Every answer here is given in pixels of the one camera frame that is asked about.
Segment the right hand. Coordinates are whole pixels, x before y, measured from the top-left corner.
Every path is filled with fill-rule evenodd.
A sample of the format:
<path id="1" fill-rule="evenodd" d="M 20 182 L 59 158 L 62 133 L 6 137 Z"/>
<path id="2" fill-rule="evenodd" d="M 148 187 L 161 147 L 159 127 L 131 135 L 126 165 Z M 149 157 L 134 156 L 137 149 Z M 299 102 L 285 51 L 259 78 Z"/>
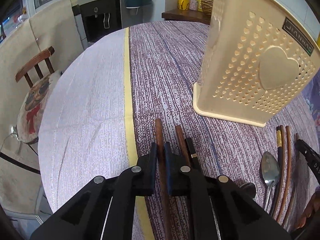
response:
<path id="1" fill-rule="evenodd" d="M 320 191 L 316 191 L 312 195 L 310 201 L 308 202 L 304 212 L 302 213 L 294 229 L 302 228 L 305 225 L 306 220 L 312 215 L 312 213 L 317 212 L 319 210 L 319 206 L 320 206 L 319 199 L 320 199 Z"/>

